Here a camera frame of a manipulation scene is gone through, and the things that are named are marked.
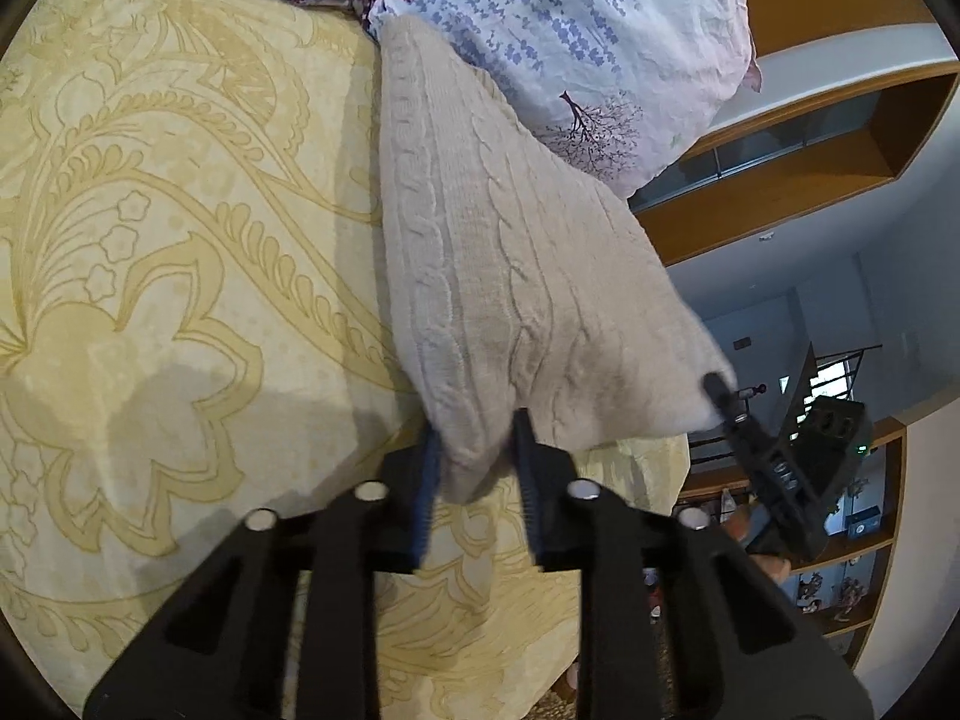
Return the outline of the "person's right hand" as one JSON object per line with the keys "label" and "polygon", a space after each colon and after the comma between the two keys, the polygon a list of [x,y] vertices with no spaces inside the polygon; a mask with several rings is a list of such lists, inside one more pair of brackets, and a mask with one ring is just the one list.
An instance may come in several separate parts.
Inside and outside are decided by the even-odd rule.
{"label": "person's right hand", "polygon": [[[740,546],[747,544],[747,536],[752,525],[752,512],[747,505],[741,505],[732,512],[731,516],[722,524],[724,531]],[[770,556],[769,554],[752,554],[752,561],[760,567],[766,577],[771,578],[776,585],[782,585],[791,575],[791,562],[786,557]]]}

